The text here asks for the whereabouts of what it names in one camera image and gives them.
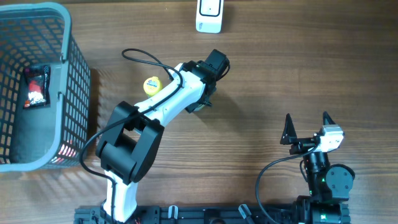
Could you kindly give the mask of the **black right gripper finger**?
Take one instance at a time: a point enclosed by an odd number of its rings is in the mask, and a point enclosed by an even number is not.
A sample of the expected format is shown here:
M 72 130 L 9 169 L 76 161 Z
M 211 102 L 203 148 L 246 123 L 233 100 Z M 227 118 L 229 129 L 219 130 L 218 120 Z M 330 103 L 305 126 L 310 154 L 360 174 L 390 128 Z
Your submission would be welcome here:
M 297 142 L 297 133 L 294 128 L 294 124 L 289 113 L 286 114 L 285 117 L 285 125 L 284 130 L 280 139 L 281 145 L 290 145 L 295 144 Z
M 323 112 L 323 124 L 324 125 L 335 125 L 336 123 L 332 120 L 327 111 Z

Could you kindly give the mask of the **silver tin can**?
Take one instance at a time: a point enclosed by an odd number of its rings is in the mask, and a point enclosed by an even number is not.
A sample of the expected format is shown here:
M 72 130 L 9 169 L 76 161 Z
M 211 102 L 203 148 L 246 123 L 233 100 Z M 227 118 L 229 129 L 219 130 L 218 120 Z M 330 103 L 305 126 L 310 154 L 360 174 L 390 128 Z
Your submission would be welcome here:
M 204 108 L 206 104 L 199 103 L 197 107 L 193 110 L 194 112 L 200 111 L 202 108 Z

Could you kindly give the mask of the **yellow capped bottle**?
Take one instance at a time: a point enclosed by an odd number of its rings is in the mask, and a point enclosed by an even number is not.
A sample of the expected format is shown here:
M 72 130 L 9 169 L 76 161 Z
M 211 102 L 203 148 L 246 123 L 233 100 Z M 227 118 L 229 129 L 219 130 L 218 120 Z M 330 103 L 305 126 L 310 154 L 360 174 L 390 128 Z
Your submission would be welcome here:
M 163 84 L 158 77 L 150 77 L 144 82 L 143 89 L 150 98 L 163 89 Z

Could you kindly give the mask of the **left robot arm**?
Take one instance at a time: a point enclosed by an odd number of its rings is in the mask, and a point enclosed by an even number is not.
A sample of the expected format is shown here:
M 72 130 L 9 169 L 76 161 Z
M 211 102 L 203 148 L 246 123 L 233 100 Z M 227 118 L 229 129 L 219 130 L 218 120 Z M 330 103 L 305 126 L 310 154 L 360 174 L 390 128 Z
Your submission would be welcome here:
M 120 102 L 100 131 L 95 154 L 108 180 L 101 206 L 101 217 L 108 223 L 125 223 L 134 214 L 137 185 L 155 161 L 166 125 L 183 110 L 192 113 L 211 106 L 217 82 L 231 68 L 227 56 L 216 49 L 197 62 L 171 67 L 153 58 L 150 65 L 162 67 L 171 83 L 135 105 Z

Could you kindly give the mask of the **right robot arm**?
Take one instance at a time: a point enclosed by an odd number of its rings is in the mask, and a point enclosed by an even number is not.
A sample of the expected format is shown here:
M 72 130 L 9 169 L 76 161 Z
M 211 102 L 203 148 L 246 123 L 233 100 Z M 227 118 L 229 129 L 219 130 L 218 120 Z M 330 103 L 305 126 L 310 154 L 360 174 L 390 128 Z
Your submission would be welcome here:
M 349 192 L 353 188 L 355 173 L 343 164 L 330 164 L 328 154 L 337 150 L 345 133 L 327 112 L 323 113 L 323 125 L 309 138 L 299 138 L 289 114 L 280 139 L 289 145 L 291 156 L 302 159 L 300 171 L 304 176 L 309 196 L 299 196 L 292 204 L 291 223 L 350 223 Z

